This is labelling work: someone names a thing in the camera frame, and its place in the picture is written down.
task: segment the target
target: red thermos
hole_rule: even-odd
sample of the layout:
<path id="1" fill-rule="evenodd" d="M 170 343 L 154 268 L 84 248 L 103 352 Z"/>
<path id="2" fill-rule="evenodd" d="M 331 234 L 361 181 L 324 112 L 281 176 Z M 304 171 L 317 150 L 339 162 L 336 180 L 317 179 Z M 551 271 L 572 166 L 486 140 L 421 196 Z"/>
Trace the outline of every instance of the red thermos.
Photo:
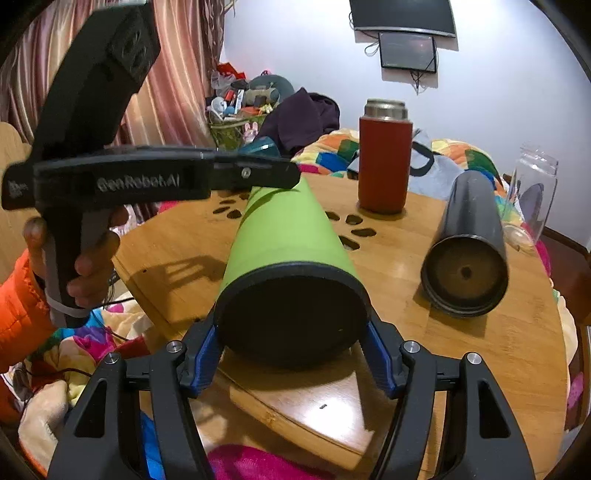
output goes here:
<path id="1" fill-rule="evenodd" d="M 406 202 L 413 124 L 404 102 L 369 99 L 359 119 L 359 206 L 400 213 Z"/>

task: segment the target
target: small screen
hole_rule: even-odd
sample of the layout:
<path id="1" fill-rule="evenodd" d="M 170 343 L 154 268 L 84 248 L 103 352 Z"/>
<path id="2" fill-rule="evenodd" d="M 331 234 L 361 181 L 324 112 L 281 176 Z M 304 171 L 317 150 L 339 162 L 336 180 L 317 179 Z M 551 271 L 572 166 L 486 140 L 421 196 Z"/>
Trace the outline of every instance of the small screen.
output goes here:
<path id="1" fill-rule="evenodd" d="M 380 32 L 379 54 L 383 68 L 431 73 L 437 71 L 435 42 L 430 35 Z"/>

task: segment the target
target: basket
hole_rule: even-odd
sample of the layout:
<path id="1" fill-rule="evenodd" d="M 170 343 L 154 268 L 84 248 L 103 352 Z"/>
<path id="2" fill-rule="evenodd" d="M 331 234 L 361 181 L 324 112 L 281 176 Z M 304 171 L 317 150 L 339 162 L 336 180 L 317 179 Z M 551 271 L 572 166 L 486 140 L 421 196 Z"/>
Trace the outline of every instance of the basket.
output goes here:
<path id="1" fill-rule="evenodd" d="M 260 130 L 265 117 L 266 115 L 257 115 L 235 122 L 209 124 L 209 131 L 212 133 L 212 137 L 220 150 L 238 150 L 242 146 L 244 125 L 249 122 L 257 122 Z"/>

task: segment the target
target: stainless steel lid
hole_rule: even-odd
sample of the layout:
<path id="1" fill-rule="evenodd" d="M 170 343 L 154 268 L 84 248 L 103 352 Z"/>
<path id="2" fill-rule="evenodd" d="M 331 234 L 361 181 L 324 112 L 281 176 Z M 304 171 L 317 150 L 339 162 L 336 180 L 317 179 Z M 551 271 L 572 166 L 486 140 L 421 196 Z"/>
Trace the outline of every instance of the stainless steel lid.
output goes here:
<path id="1" fill-rule="evenodd" d="M 407 120 L 408 110 L 404 102 L 370 98 L 365 104 L 365 115 L 384 120 Z"/>

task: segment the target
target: white wall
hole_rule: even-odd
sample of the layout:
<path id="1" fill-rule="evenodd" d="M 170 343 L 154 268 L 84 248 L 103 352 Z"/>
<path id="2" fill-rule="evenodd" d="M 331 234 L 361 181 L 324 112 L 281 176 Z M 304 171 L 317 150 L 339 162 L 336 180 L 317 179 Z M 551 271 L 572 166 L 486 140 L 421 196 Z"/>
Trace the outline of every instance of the white wall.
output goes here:
<path id="1" fill-rule="evenodd" d="M 451 3 L 458 51 L 439 48 L 436 87 L 418 96 L 406 73 L 382 71 L 379 53 L 356 43 L 348 0 L 238 0 L 225 57 L 249 77 L 270 69 L 332 97 L 343 127 L 358 127 L 367 98 L 404 100 L 415 126 L 477 145 L 500 173 L 512 171 L 524 141 L 540 144 L 560 161 L 548 226 L 591 245 L 591 83 L 528 0 Z"/>

